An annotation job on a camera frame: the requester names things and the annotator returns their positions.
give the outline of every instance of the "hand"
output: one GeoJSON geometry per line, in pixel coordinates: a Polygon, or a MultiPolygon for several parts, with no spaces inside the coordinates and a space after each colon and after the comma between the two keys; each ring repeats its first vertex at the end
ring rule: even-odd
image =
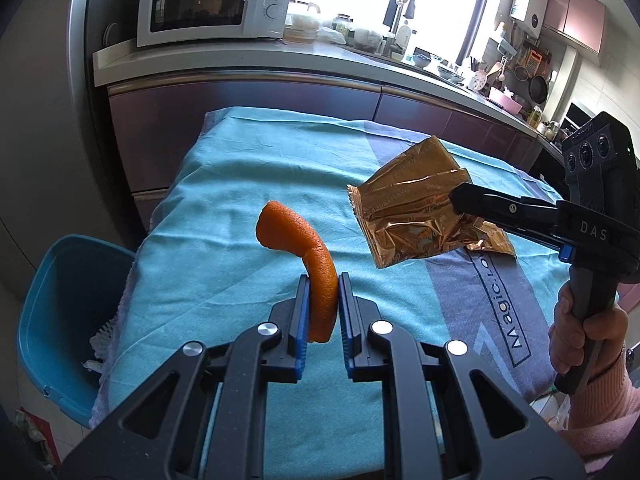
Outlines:
{"type": "Polygon", "coordinates": [[[565,374],[572,366],[580,366],[584,359],[585,336],[593,341],[604,341],[593,367],[591,377],[607,370],[618,358],[625,343],[629,318],[617,304],[591,316],[580,323],[571,314],[574,296],[569,283],[558,292],[554,309],[554,323],[549,328],[549,357],[559,374],[565,374]]]}

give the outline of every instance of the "microwave window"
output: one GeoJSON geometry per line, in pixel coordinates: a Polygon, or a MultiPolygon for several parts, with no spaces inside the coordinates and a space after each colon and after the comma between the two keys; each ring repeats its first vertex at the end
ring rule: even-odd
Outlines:
{"type": "Polygon", "coordinates": [[[151,32],[241,25],[244,0],[154,0],[151,32]]]}

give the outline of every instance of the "gold wrapper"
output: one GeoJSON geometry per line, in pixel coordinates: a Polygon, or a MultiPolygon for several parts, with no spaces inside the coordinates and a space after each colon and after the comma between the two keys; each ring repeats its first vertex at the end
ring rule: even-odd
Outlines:
{"type": "Polygon", "coordinates": [[[436,137],[396,156],[364,184],[347,186],[358,224],[379,269],[467,246],[515,256],[504,232],[457,214],[449,192],[471,182],[436,137]]]}

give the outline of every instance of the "microwave knob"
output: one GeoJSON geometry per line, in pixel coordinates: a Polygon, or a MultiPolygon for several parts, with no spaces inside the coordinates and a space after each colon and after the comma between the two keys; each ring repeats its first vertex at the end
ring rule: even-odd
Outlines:
{"type": "Polygon", "coordinates": [[[269,18],[279,18],[282,15],[282,6],[273,4],[267,7],[266,13],[269,18]]]}

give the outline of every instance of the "white microwave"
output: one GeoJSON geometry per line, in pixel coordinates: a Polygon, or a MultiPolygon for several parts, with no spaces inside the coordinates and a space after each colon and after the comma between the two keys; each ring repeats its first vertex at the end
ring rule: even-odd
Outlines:
{"type": "Polygon", "coordinates": [[[140,0],[138,46],[212,38],[281,38],[289,0],[140,0]]]}

